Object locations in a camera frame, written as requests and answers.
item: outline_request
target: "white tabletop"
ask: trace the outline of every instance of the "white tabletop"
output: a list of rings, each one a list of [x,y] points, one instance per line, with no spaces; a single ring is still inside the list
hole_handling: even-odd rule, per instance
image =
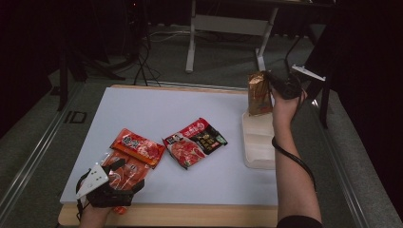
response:
[[[60,201],[76,202],[78,179],[110,152],[123,128],[163,143],[162,138],[203,117],[228,144],[188,170],[165,150],[133,202],[277,205],[275,170],[251,169],[243,160],[241,120],[247,106],[246,93],[107,88]]]

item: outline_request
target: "dark background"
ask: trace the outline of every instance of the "dark background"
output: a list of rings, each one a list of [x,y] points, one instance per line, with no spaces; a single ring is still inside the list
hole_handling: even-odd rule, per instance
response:
[[[114,38],[118,37],[116,34],[123,34],[125,29],[122,26],[125,16],[120,13],[124,9],[122,2],[115,2],[120,5],[112,7],[94,7],[90,3],[2,0],[0,137],[51,90],[48,75],[59,68],[61,37],[68,37],[94,59],[107,61],[109,51],[119,50],[121,42]],[[154,0],[148,3],[151,25],[188,25],[190,1]],[[209,11],[211,6],[207,1],[201,9]],[[403,46],[400,42],[403,40],[403,5],[398,0],[368,0],[340,1],[338,7],[340,11],[332,19],[307,13],[305,9],[283,9],[278,14],[282,23],[276,24],[274,33],[291,37],[300,34],[303,25],[293,23],[300,15],[314,15],[313,21],[329,24],[307,64],[321,75],[333,76],[332,89],[338,93],[402,218],[403,188],[400,182],[403,168],[400,163],[403,153],[400,146],[403,107],[400,78]],[[236,8],[234,11],[220,10],[220,13],[239,13]],[[265,17],[267,10],[243,7],[242,13],[248,17]]]

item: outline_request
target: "red snack package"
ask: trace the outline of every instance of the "red snack package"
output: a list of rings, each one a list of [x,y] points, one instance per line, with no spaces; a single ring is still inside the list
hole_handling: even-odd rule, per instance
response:
[[[155,168],[158,162],[160,162],[165,150],[163,145],[152,142],[126,128],[119,133],[110,148],[125,152],[127,155],[150,165],[152,168]]]
[[[199,118],[183,130],[165,138],[163,143],[180,166],[189,166],[204,159],[228,142],[210,123]]]
[[[130,190],[136,183],[145,178],[149,165],[121,151],[114,150],[103,162],[103,166],[109,166],[120,159],[125,160],[125,165],[114,171],[110,170],[108,174],[109,185],[116,190]]]

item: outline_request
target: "gray floor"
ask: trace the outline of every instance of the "gray floor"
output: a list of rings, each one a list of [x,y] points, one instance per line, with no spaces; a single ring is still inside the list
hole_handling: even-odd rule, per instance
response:
[[[166,29],[154,28],[153,31]],[[163,86],[188,84],[246,89],[247,75],[257,71],[254,48],[259,46],[260,38],[223,34],[225,42],[215,42],[214,35],[198,35],[203,39],[197,39],[192,74],[184,72],[188,36],[151,36],[153,42],[146,60],[150,70],[145,71],[147,82],[156,85],[157,79]],[[285,75],[282,58],[292,42],[287,37],[271,38],[264,54],[266,67]],[[290,56],[290,63],[303,65],[311,50],[310,42],[301,40]],[[142,48],[142,58],[146,56]],[[7,198],[0,208],[1,227],[54,227],[57,224],[60,195],[105,88],[133,84],[138,69],[136,65],[117,70],[117,74],[126,77],[125,81],[112,81],[89,69],[85,83],[70,80],[70,102],[65,110],[57,112],[58,97],[47,95],[3,137],[0,149],[7,156],[0,160],[3,186],[0,194]],[[58,85],[58,71],[49,78]],[[138,84],[144,85],[144,81],[139,80]],[[321,127],[317,108],[310,104],[300,110],[293,126],[303,159],[316,174],[324,226],[403,227],[336,93],[331,95],[328,130]],[[68,112],[85,112],[86,120],[84,123],[65,122]],[[15,180],[16,176],[25,178]]]

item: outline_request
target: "packaged food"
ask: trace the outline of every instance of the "packaged food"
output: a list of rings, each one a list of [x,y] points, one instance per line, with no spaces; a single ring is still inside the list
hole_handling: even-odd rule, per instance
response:
[[[264,74],[265,72],[259,71],[250,74],[248,77],[248,110],[250,116],[264,115],[273,111],[269,80]]]
[[[220,132],[203,118],[165,138],[163,143],[172,158],[185,169],[228,144]]]
[[[165,146],[152,142],[126,128],[119,133],[110,148],[125,152],[152,168],[155,168],[160,162],[165,150]]]
[[[110,170],[108,174],[109,185],[116,190],[130,190],[136,183],[145,178],[149,170],[149,165],[124,152],[113,150],[113,152],[106,157],[103,166],[109,166],[120,159],[125,160],[125,165],[116,170]]]

